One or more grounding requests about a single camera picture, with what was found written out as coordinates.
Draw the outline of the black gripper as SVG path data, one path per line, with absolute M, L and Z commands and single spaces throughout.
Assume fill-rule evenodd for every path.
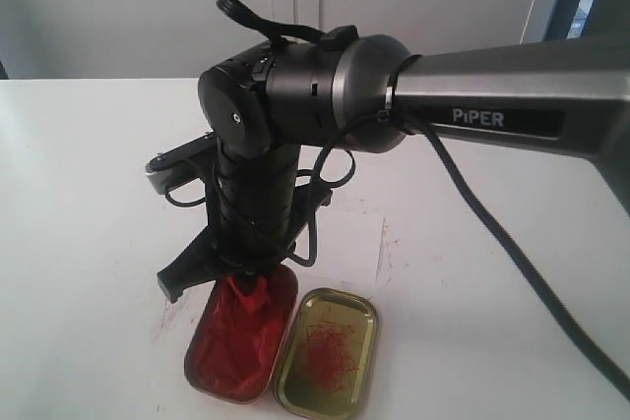
M 157 284 L 174 303 L 193 286 L 233 277 L 233 290 L 270 286 L 270 269 L 284 260 L 310 268 L 317 258 L 315 213 L 329 204 L 331 186 L 298 166 L 300 148 L 284 145 L 241 159 L 217 143 L 217 158 L 200 199 L 207 224 L 157 273 Z

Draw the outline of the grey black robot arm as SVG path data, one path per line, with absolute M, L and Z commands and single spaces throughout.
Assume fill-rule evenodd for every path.
M 304 146 L 382 153 L 428 125 L 453 139 L 589 160 L 629 202 L 629 40 L 592 36 L 413 55 L 387 35 L 338 49 L 261 43 L 204 72 L 211 130 L 153 158 L 162 195 L 205 187 L 208 223 L 157 282 L 189 287 L 262 272 L 292 255 L 333 185 L 298 166 Z

